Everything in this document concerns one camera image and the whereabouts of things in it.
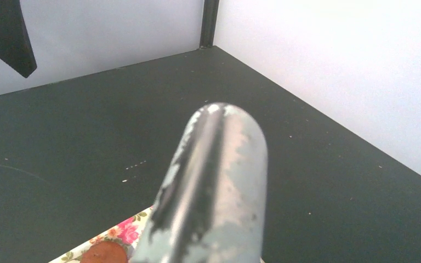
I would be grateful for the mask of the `metal tongs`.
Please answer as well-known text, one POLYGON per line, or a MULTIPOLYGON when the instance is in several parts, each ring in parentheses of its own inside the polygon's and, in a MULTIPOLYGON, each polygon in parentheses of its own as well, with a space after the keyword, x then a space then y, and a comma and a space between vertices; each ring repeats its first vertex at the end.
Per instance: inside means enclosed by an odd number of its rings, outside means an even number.
POLYGON ((226 103, 189 119, 132 262, 260 262, 268 147, 256 120, 226 103))

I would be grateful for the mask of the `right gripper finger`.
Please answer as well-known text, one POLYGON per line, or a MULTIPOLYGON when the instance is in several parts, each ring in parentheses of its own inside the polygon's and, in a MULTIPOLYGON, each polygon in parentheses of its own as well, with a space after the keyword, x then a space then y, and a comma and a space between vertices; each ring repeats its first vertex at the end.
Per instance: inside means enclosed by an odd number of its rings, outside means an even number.
POLYGON ((37 68, 19 0, 0 0, 0 59, 24 78, 37 68))

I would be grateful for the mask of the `floral cookie tray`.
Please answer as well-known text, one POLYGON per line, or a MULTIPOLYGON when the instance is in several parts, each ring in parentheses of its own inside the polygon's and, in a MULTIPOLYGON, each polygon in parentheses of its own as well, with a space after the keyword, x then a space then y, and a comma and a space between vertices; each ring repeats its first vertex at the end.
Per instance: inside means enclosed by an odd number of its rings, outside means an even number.
POLYGON ((150 206, 135 214, 134 216, 98 234, 90 240, 76 246, 75 248, 60 255, 50 262, 80 262, 85 252, 87 252, 92 246, 103 241, 118 243, 124 248, 127 254, 127 259, 130 261, 138 245, 139 238, 145 228, 145 225, 150 215, 152 214, 152 211, 153 206, 150 206))

